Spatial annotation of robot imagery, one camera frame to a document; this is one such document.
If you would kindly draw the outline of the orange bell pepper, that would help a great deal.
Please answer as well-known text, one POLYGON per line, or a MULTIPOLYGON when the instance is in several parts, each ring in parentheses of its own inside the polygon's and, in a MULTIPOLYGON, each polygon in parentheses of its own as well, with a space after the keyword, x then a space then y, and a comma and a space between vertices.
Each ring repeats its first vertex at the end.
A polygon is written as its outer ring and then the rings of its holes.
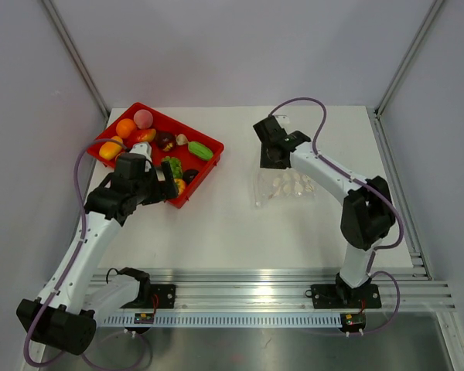
POLYGON ((181 196, 184 191, 186 190, 187 184, 183 179, 174 179, 174 183, 176 184, 178 196, 181 196))

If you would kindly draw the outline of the green grape bunch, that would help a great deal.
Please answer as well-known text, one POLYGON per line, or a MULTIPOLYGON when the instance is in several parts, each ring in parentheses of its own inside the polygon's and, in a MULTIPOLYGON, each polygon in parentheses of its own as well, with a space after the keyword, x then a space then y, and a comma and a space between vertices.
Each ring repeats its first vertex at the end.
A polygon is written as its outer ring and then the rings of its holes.
POLYGON ((183 178, 182 162, 177 157, 166 156, 162 159, 162 162, 169 163, 174 179, 183 178))

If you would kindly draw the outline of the clear zip top bag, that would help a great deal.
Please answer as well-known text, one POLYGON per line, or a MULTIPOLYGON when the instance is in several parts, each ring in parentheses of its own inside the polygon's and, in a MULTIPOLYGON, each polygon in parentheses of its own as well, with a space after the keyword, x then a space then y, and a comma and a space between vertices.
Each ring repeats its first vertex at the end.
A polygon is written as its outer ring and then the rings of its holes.
POLYGON ((253 178, 254 205, 264 208, 269 203, 313 199, 317 185, 307 175, 294 169, 258 169, 253 178))

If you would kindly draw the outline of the green bitter gourd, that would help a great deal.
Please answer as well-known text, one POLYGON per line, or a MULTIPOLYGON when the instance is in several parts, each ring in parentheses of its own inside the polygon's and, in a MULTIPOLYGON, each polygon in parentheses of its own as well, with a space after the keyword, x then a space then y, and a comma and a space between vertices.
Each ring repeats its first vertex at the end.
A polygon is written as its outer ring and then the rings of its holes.
POLYGON ((187 148, 190 154, 205 162, 208 162, 213 157, 213 152, 207 146, 199 143, 198 141, 189 142, 187 148))

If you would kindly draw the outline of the dark purple mangosteen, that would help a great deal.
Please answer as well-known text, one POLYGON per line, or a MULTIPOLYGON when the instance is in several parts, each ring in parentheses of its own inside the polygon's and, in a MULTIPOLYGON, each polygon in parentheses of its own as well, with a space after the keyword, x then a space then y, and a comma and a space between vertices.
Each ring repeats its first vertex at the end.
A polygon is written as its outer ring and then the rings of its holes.
POLYGON ((170 152, 177 147, 176 136, 167 131, 159 131, 155 137, 155 143, 163 152, 170 152))

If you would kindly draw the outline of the dark purple eggplant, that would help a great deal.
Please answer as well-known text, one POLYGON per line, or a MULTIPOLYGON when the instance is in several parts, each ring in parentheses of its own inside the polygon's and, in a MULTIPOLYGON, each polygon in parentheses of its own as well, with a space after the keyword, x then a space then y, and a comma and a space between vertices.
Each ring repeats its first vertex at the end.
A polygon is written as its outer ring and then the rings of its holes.
POLYGON ((199 171, 193 168, 187 169, 183 173, 183 181, 189 185, 197 176, 199 175, 199 171))

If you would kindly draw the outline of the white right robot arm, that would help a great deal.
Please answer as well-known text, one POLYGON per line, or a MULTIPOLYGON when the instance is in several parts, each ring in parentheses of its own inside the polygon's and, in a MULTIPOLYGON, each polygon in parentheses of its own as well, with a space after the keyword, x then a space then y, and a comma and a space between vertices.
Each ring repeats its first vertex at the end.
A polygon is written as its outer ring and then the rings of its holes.
POLYGON ((273 116, 253 129, 261 143, 261 168, 292 168, 317 182, 341 204, 340 230, 347 248, 334 291, 340 304, 355 305, 370 283, 376 249, 396 221, 386 180, 377 176, 361 181, 340 166, 328 164, 306 134, 289 134, 273 116))

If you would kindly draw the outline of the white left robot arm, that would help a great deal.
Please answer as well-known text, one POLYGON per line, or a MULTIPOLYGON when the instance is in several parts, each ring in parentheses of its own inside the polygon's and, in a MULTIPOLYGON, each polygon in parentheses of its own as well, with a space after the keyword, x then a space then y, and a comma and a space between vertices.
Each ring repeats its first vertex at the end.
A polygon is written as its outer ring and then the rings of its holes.
POLYGON ((171 166, 154 166, 145 155, 123 153, 114 171, 82 201, 80 229, 54 275, 35 299, 22 299, 16 315, 26 330, 23 352, 31 341, 61 352, 82 354, 97 325, 131 303, 136 308, 155 303, 149 274, 135 268, 120 273, 92 295, 90 280, 111 241, 138 206, 178 195, 171 166))

